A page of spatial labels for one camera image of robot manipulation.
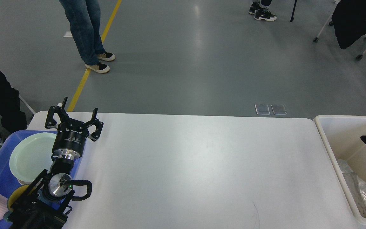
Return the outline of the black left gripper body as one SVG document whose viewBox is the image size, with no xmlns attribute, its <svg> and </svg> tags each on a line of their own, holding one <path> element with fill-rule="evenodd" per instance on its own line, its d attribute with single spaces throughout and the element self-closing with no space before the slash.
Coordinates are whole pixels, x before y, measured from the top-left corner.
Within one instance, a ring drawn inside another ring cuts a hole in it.
<svg viewBox="0 0 366 229">
<path fill-rule="evenodd" d="M 59 158 L 81 158 L 88 136 L 89 131 L 87 129 L 72 129 L 65 125 L 59 125 L 52 148 L 53 155 Z"/>
</svg>

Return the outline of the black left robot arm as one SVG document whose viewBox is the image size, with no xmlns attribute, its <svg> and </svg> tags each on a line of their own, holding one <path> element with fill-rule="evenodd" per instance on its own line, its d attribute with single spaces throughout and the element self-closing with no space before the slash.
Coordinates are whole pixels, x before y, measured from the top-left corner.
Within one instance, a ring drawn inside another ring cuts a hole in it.
<svg viewBox="0 0 366 229">
<path fill-rule="evenodd" d="M 70 174 L 83 155 L 86 140 L 97 141 L 104 124 L 97 118 L 98 108 L 87 122 L 69 117 L 66 102 L 67 97 L 61 106 L 51 106 L 47 113 L 45 128 L 57 130 L 51 168 L 42 170 L 8 199 L 4 219 L 11 223 L 11 229 L 61 229 L 72 211 L 70 201 L 83 201 L 92 194 L 91 181 L 74 180 Z"/>
</svg>

